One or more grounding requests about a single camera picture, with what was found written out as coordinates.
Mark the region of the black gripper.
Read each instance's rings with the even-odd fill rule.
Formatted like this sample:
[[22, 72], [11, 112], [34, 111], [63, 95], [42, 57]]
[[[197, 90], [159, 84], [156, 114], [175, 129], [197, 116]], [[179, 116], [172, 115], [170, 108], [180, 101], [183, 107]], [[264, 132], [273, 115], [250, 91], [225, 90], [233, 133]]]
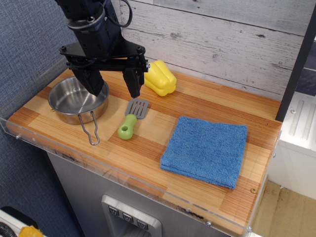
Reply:
[[92, 95], [103, 87], [100, 71], [123, 71], [123, 78], [132, 98], [140, 96], [144, 72], [149, 69], [145, 48], [127, 41], [118, 25], [111, 21], [67, 21], [77, 42], [62, 46], [75, 77]]

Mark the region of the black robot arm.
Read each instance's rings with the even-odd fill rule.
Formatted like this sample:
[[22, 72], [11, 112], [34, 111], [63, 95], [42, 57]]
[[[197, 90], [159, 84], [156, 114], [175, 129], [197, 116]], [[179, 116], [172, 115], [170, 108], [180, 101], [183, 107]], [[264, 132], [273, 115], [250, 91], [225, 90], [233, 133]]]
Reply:
[[59, 0], [57, 4], [78, 40], [59, 51], [80, 83], [97, 96], [104, 84], [101, 71], [119, 71], [131, 97], [137, 98], [150, 65], [144, 56], [145, 48], [121, 34], [133, 15], [129, 14], [127, 23], [121, 24], [109, 0]]

